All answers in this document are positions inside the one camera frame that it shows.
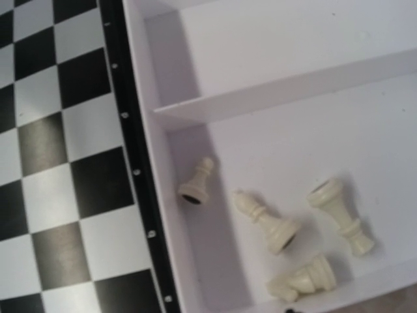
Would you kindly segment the black and silver chessboard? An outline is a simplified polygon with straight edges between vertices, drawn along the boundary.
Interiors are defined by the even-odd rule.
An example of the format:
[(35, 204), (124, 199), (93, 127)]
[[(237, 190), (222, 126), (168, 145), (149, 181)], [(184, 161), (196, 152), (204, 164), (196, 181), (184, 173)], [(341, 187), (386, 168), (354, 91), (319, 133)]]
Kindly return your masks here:
[(160, 293), (97, 1), (1, 2), (1, 311), (177, 312)]

